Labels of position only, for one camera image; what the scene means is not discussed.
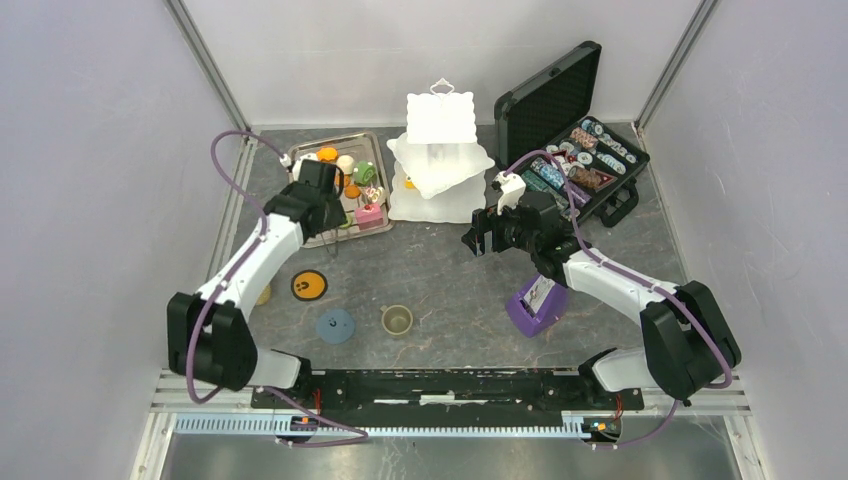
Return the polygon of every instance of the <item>metal tray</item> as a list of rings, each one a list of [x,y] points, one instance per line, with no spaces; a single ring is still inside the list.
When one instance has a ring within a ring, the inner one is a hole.
[[[303,246],[305,248],[320,247],[325,244],[333,244],[353,238],[367,237],[368,235],[374,235],[375,233],[382,233],[391,230],[394,226],[394,222],[389,220],[389,209],[391,209],[391,205],[389,204],[391,183],[388,175],[386,175],[386,167],[383,165],[383,156],[380,154],[380,144],[377,141],[377,136],[372,132],[351,133],[338,137],[301,143],[291,147],[288,153],[292,160],[297,160],[302,155],[315,153],[323,147],[333,147],[338,150],[339,155],[350,155],[357,162],[366,161],[374,163],[377,167],[377,180],[373,183],[385,189],[384,200],[381,203],[383,210],[383,224],[367,230],[360,230],[359,225],[356,224],[356,219],[354,218],[354,224],[350,228],[324,232],[323,238],[318,236],[316,238],[309,239]],[[289,181],[292,181],[291,174],[289,175]],[[342,205],[344,206],[345,212],[353,215],[354,209],[364,206],[365,201],[362,200],[362,198],[362,195],[360,195],[359,198],[351,200],[342,195]]]

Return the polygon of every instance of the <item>white plastic stand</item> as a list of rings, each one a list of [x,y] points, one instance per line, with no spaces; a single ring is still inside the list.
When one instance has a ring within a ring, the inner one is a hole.
[[[392,208],[389,218],[411,222],[470,223],[471,214],[486,207],[486,179],[483,173],[454,185],[433,198],[425,199],[417,188],[406,187],[406,172],[395,162],[392,178]]]
[[[440,86],[449,91],[437,93]],[[406,133],[387,142],[403,172],[392,181],[392,220],[470,223],[486,204],[483,172],[495,162],[477,144],[473,94],[454,90],[443,78],[429,94],[407,96]]]

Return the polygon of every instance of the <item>gray table surface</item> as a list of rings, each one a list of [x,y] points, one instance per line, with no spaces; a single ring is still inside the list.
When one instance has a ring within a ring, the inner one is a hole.
[[[613,125],[635,138],[627,125]],[[265,131],[277,146],[291,146],[363,129]],[[382,147],[391,178],[394,156],[386,140],[402,127],[371,128]],[[478,128],[479,143],[495,152],[493,126]],[[638,177],[640,201],[616,227],[592,218],[581,231],[605,254],[647,275],[681,282],[683,273],[672,244],[650,171]],[[286,172],[266,147],[253,160],[247,190],[261,203],[287,184]],[[238,220],[236,245],[256,224],[245,206]],[[324,248],[301,249],[271,282],[269,303],[256,307],[250,328],[260,346],[309,358],[317,368],[448,368],[463,366],[554,367],[581,363],[599,351],[641,345],[639,328],[612,308],[582,294],[570,295],[567,313],[534,338],[511,323],[504,303],[536,272],[529,256],[518,250],[475,258],[460,236],[468,225],[397,222],[388,232],[339,244],[332,258]],[[292,276],[315,269],[328,279],[326,295],[300,302],[291,291]],[[380,325],[382,305],[403,304],[415,323],[402,338],[389,337]],[[353,337],[341,345],[325,344],[315,322],[327,310],[343,308],[356,320]]]

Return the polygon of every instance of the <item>gray floor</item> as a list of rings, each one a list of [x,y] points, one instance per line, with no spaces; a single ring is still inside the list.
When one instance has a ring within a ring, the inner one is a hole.
[[[628,418],[634,438],[658,419]],[[269,438],[177,435],[162,478],[231,479],[687,479],[741,478],[724,420],[678,417],[661,435],[616,452],[575,440],[374,438],[332,449],[291,450]]]
[[[614,128],[632,139],[627,125]],[[263,135],[288,150],[315,139],[361,129],[267,131]],[[385,147],[403,128],[370,129],[380,138],[389,176],[394,157]],[[478,129],[479,143],[495,150],[493,126]],[[247,189],[264,203],[287,183],[285,171],[267,148],[253,162]],[[650,172],[638,177],[640,202],[615,228],[597,219],[582,228],[601,251],[647,275],[681,282],[683,274],[660,208]],[[245,207],[236,242],[247,238],[256,215]],[[467,225],[398,222],[386,233],[343,242],[339,256],[323,248],[301,249],[272,281],[271,301],[254,309],[250,326],[256,342],[312,360],[318,368],[570,366],[609,347],[641,344],[639,328],[585,294],[571,295],[566,316],[535,338],[510,322],[504,303],[535,274],[520,251],[474,258],[460,242]],[[315,302],[299,302],[290,292],[292,276],[303,269],[322,272],[330,285]],[[380,306],[404,304],[415,325],[402,340],[380,326]],[[315,333],[325,311],[344,308],[356,319],[356,333],[341,345],[327,345]]]

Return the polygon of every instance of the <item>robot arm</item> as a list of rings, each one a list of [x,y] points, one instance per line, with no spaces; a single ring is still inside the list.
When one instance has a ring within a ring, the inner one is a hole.
[[[695,316],[731,368],[739,363],[739,347],[709,288],[647,277],[591,245],[590,255],[570,233],[572,226],[561,217],[550,193],[525,192],[524,182],[513,173],[499,174],[493,186],[504,194],[497,205],[474,212],[463,243],[476,255],[509,248],[526,251],[544,277],[592,295],[642,328],[644,348],[603,352],[581,368],[601,388],[616,392],[659,386],[686,400],[721,375],[715,355],[696,331],[683,328],[688,324],[685,315],[658,289],[672,293]]]
[[[172,371],[185,375],[186,363],[193,360],[195,378],[230,390],[246,385],[294,385],[301,359],[257,348],[247,323],[262,290],[303,242],[344,223],[345,212],[338,198],[342,186],[337,189],[336,178],[333,164],[299,162],[297,181],[265,205],[265,232],[260,220],[221,272],[194,294],[177,293],[171,298],[167,315]],[[235,267],[235,273],[226,280]],[[204,304],[219,287],[222,290],[204,318],[194,358],[189,359],[192,330]]]

